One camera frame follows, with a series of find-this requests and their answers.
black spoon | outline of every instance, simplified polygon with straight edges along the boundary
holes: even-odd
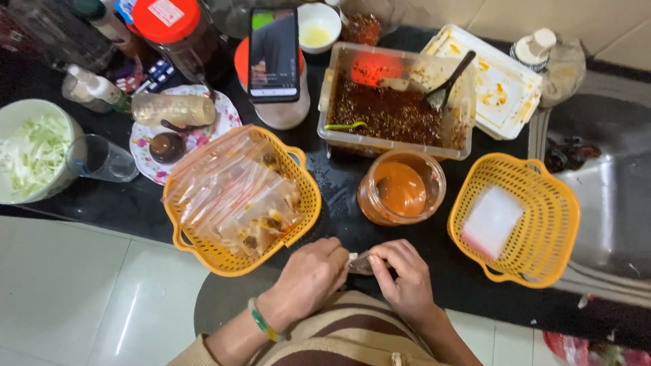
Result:
[[[428,92],[422,98],[422,101],[429,104],[434,108],[439,114],[447,104],[448,98],[450,98],[450,93],[452,92],[452,87],[456,80],[463,74],[464,70],[473,62],[477,54],[474,51],[468,51],[465,54],[465,57],[459,63],[459,66],[456,67],[456,70],[450,75],[450,78],[441,84],[438,88]]]

orange plastic basket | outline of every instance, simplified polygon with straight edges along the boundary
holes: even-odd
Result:
[[[174,246],[179,250],[194,254],[211,272],[225,277],[236,277],[247,274],[257,266],[260,266],[283,246],[291,246],[314,225],[321,211],[321,193],[316,182],[305,168],[305,153],[299,148],[286,146],[278,137],[264,128],[256,126],[251,133],[257,137],[267,139],[273,145],[276,153],[278,153],[278,157],[280,157],[287,167],[289,176],[296,179],[296,184],[301,192],[301,209],[305,218],[292,231],[272,243],[257,258],[249,257],[246,254],[233,255],[218,242],[195,236],[193,235],[192,227],[181,224],[180,216],[185,207],[179,203],[180,197],[172,197],[170,203],[165,204],[165,211],[174,225]],[[289,154],[295,155],[300,165]],[[170,184],[173,178],[173,176],[168,178],[165,189],[163,190],[163,196],[166,196],[167,188],[171,186]],[[189,238],[191,244],[183,240],[181,236],[182,231]]]
[[[538,168],[540,173],[528,165]],[[510,192],[524,208],[524,215],[495,261],[461,240],[475,199],[490,186]],[[482,266],[492,281],[513,281],[542,289],[561,278],[570,260],[580,218],[581,210],[574,192],[549,174],[540,160],[520,160],[494,153],[482,156],[470,169],[452,207],[448,233],[459,249]]]

phone screen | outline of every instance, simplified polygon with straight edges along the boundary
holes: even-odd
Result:
[[[249,94],[298,97],[296,10],[253,9],[249,46]]]

orange sauce jar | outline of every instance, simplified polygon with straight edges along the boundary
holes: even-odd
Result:
[[[384,226],[421,222],[439,208],[444,196],[445,175],[438,162],[409,150],[381,155],[357,190],[364,215]]]

smartphone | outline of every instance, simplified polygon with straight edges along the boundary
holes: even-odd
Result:
[[[252,8],[249,18],[249,99],[254,104],[297,102],[296,8]]]

